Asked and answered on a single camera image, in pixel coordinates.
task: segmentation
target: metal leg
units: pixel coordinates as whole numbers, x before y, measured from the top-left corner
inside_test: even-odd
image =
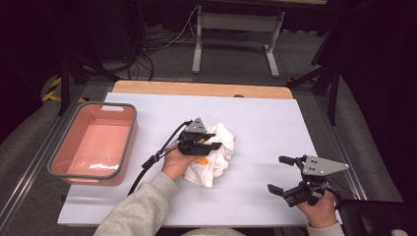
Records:
[[[313,95],[323,95],[328,90],[328,86],[333,81],[334,69],[328,68],[318,78],[312,88]]]
[[[58,115],[64,114],[70,105],[70,70],[68,57],[64,56],[61,62],[61,108]]]
[[[337,100],[337,90],[338,90],[338,80],[339,74],[336,71],[333,71],[331,74],[333,76],[330,86],[330,96],[328,101],[328,119],[330,123],[335,126],[336,122],[334,120],[334,115],[336,113],[336,100]]]
[[[309,74],[300,77],[298,80],[288,83],[286,85],[286,87],[289,88],[289,89],[293,89],[293,88],[303,84],[304,82],[310,81],[311,79],[322,75],[327,70],[328,70],[328,67],[326,67],[326,66],[320,67],[320,68],[310,72]]]
[[[92,61],[90,61],[89,59],[87,59],[86,57],[84,57],[82,55],[74,53],[73,56],[74,56],[74,59],[76,61],[91,67],[95,71],[99,72],[101,75],[105,76],[106,78],[108,78],[108,79],[110,79],[114,82],[122,80],[120,77],[114,75],[113,73],[106,71],[101,65],[97,65],[97,64],[93,63]]]
[[[199,6],[199,11],[197,15],[197,39],[196,39],[196,50],[194,52],[193,60],[193,74],[198,74],[200,72],[200,63],[202,61],[202,6]]]
[[[273,57],[273,50],[275,48],[276,40],[278,39],[279,31],[284,20],[285,12],[280,12],[276,18],[275,26],[273,28],[272,37],[269,45],[265,45],[265,52],[267,55],[270,73],[274,78],[279,77],[278,68],[276,67],[275,58]]]

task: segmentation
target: human arm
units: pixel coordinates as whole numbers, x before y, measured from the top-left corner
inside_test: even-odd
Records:
[[[194,159],[178,149],[168,153],[161,172],[117,205],[94,235],[154,235],[169,212],[169,201],[178,191],[175,180]]]
[[[344,235],[336,218],[333,195],[329,191],[325,191],[315,205],[302,203],[297,207],[306,214],[309,220],[307,230],[310,236]]]

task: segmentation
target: human hand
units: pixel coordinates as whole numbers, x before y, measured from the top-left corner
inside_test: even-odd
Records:
[[[191,162],[197,158],[196,155],[185,155],[178,148],[175,148],[165,155],[162,172],[176,181],[185,173]]]
[[[337,223],[334,198],[329,191],[325,191],[325,194],[319,198],[315,205],[310,206],[307,203],[302,203],[297,207],[306,214],[310,225],[314,228],[326,228]]]

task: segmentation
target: table leg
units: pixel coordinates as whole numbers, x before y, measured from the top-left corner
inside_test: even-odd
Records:
[[[282,22],[284,20],[285,12],[280,12],[276,18],[275,26],[273,28],[272,37],[269,45],[265,45],[265,53],[267,55],[270,73],[274,78],[279,77],[278,68],[276,67],[275,58],[273,57],[273,49],[275,48],[276,40],[278,39],[279,31],[281,30]]]
[[[202,6],[199,6],[197,14],[197,39],[196,39],[196,50],[194,52],[193,60],[193,74],[198,74],[200,72],[200,63],[202,61]]]

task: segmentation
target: wrist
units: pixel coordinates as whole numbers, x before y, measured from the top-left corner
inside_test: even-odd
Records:
[[[337,223],[337,219],[335,217],[331,217],[329,219],[319,219],[319,220],[311,220],[309,219],[309,223],[313,228],[327,228]]]
[[[179,179],[187,170],[188,164],[175,163],[175,164],[165,164],[162,167],[162,172],[165,173],[173,181]]]

